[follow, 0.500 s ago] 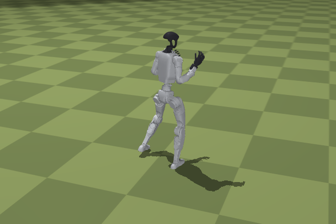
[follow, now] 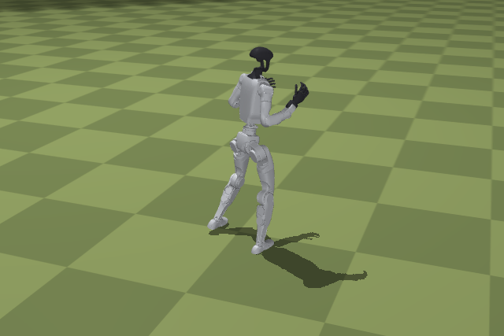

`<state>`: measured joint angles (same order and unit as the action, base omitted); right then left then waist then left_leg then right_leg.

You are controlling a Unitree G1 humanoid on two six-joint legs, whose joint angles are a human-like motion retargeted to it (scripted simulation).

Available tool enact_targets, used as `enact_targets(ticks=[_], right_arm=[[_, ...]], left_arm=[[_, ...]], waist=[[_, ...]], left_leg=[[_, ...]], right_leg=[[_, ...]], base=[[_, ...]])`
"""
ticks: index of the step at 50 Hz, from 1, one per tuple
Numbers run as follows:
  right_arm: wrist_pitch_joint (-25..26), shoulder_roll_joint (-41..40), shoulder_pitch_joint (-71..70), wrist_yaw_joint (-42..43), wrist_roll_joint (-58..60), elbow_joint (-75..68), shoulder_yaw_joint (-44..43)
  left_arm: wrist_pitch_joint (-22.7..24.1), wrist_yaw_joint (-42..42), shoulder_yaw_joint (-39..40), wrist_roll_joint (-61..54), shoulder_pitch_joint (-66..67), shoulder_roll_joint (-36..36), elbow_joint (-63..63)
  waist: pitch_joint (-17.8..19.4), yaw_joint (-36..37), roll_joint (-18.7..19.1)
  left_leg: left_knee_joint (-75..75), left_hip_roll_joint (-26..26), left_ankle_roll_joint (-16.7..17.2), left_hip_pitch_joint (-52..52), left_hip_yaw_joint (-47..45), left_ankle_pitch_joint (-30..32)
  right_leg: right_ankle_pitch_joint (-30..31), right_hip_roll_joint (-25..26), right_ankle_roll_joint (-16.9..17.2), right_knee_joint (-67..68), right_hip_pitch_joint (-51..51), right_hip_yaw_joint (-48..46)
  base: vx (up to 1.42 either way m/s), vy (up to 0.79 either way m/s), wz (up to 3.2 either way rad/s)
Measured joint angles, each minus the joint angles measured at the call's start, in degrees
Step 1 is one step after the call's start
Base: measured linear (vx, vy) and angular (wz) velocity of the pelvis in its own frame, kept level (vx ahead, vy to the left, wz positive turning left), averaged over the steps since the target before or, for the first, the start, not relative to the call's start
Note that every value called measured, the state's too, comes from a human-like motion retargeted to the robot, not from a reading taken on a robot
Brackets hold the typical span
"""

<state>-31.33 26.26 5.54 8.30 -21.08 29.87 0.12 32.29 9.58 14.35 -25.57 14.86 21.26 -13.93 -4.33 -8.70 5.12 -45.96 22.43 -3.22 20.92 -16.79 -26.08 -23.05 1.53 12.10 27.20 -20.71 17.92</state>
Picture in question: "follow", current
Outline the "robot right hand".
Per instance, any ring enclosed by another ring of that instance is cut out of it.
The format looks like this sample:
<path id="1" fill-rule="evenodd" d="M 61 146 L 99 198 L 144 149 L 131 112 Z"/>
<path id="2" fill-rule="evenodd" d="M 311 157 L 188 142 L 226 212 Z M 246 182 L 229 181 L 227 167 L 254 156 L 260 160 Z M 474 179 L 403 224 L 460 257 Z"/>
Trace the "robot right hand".
<path id="1" fill-rule="evenodd" d="M 300 83 L 301 83 L 301 87 L 300 87 L 300 89 L 298 91 L 297 91 L 298 85 L 295 84 L 295 95 L 293 96 L 293 100 L 290 100 L 286 104 L 286 108 L 289 108 L 292 104 L 294 104 L 296 106 L 296 108 L 297 108 L 298 107 L 297 104 L 303 102 L 304 99 L 306 98 L 306 96 L 309 94 L 309 91 L 308 91 L 306 85 L 304 83 L 302 83 L 302 82 L 300 82 Z"/>

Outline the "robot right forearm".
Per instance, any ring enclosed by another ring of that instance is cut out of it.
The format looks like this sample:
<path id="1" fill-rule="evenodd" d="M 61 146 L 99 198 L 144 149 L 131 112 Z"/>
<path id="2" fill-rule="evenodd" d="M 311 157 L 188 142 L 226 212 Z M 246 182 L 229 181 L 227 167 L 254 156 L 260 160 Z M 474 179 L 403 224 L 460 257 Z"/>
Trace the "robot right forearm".
<path id="1" fill-rule="evenodd" d="M 289 108 L 286 108 L 285 106 L 285 108 L 282 109 L 282 111 L 278 113 L 273 113 L 271 116 L 267 116 L 265 118 L 265 122 L 269 126 L 280 124 L 281 121 L 289 119 L 291 117 L 291 114 L 295 111 L 295 109 L 296 106 L 294 104 L 292 104 Z"/>

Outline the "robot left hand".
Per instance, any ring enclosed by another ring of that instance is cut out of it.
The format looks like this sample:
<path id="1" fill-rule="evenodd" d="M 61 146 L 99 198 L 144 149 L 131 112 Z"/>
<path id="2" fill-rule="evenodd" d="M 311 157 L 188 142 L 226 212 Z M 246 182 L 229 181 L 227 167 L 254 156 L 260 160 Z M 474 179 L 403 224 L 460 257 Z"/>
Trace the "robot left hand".
<path id="1" fill-rule="evenodd" d="M 265 78 L 265 79 L 267 79 L 267 78 Z M 270 86 L 273 85 L 273 84 L 275 84 L 275 83 L 271 83 L 271 82 L 275 82 L 275 80 L 271 80 L 271 79 L 273 79 L 273 78 L 268 78 L 267 79 L 267 81 L 270 83 Z M 275 88 L 275 86 L 272 86 L 272 87 Z"/>

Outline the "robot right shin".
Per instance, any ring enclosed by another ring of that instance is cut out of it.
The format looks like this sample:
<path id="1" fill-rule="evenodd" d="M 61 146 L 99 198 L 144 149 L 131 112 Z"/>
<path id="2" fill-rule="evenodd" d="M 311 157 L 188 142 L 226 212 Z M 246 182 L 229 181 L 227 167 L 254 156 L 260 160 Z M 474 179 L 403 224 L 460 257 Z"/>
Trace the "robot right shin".
<path id="1" fill-rule="evenodd" d="M 272 211 L 274 206 L 274 197 L 271 193 L 267 193 L 264 198 L 264 205 L 257 206 L 257 238 L 256 245 L 259 243 L 259 246 L 264 245 L 265 236 L 267 232 L 267 227 L 270 224 L 272 218 Z"/>

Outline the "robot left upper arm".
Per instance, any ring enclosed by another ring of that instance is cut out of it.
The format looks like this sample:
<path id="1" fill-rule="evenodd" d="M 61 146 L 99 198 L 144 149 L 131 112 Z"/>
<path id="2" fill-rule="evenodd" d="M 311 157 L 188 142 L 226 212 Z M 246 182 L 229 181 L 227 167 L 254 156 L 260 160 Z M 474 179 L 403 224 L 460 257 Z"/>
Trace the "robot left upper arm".
<path id="1" fill-rule="evenodd" d="M 239 77 L 239 82 L 237 83 L 237 85 L 235 86 L 235 89 L 233 90 L 232 92 L 232 95 L 231 97 L 228 99 L 228 104 L 232 107 L 232 108 L 238 108 L 239 107 L 239 98 L 240 98 L 240 92 L 241 92 L 241 85 L 242 85 L 242 80 L 243 80 L 243 77 L 245 76 L 246 74 L 243 73 L 240 77 Z"/>

